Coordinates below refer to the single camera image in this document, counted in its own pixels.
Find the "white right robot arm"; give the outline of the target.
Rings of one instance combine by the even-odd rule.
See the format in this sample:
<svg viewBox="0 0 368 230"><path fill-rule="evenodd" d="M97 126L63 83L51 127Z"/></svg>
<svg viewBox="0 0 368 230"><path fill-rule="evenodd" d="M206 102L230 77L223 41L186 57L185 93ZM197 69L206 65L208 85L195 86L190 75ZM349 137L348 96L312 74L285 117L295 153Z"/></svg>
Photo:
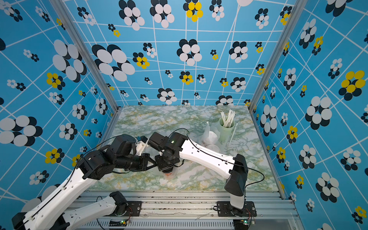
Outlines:
<svg viewBox="0 0 368 230"><path fill-rule="evenodd" d="M177 132L170 136L154 132L147 144L159 152L155 162L164 174L171 175L173 169L178 167L177 163L183 159L203 165L225 178L224 189L230 194L230 203L226 207L217 204L215 209L218 212L238 217L256 216L254 205L245 201L249 168L243 155L233 157L215 152Z"/></svg>

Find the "translucent plastic carrier bag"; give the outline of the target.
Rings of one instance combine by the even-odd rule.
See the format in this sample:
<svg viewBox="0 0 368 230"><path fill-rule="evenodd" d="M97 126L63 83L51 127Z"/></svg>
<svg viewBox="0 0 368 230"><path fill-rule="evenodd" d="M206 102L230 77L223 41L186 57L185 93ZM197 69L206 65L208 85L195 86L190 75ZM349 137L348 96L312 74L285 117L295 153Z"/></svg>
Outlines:
<svg viewBox="0 0 368 230"><path fill-rule="evenodd" d="M222 145L219 142L220 131L216 126L206 122L205 130L200 138L200 145L217 153L222 153Z"/></svg>

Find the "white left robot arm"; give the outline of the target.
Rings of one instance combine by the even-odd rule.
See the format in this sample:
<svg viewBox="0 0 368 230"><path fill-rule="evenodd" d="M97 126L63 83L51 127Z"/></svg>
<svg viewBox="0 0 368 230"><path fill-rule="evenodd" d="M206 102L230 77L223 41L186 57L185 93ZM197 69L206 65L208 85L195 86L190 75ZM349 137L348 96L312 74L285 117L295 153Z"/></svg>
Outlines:
<svg viewBox="0 0 368 230"><path fill-rule="evenodd" d="M105 175L115 173L116 169L144 172L150 169L148 163L155 167L155 161L143 152L149 141L145 136L137 141L123 134L115 136L110 145L89 151L77 161L72 173L60 186L29 211L17 213L12 218L14 229L74 230L103 216L131 215L131 207L119 191L73 211L67 211L67 208L90 186Z"/></svg>

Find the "red cup white lid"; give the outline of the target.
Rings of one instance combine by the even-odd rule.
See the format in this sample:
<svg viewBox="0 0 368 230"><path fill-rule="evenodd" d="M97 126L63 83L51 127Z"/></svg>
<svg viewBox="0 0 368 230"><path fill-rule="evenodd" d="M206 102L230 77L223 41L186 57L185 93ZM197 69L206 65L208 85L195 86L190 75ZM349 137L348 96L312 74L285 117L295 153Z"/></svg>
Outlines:
<svg viewBox="0 0 368 230"><path fill-rule="evenodd" d="M207 144L215 144L218 140L218 136L215 132L210 131L208 136L206 137Z"/></svg>

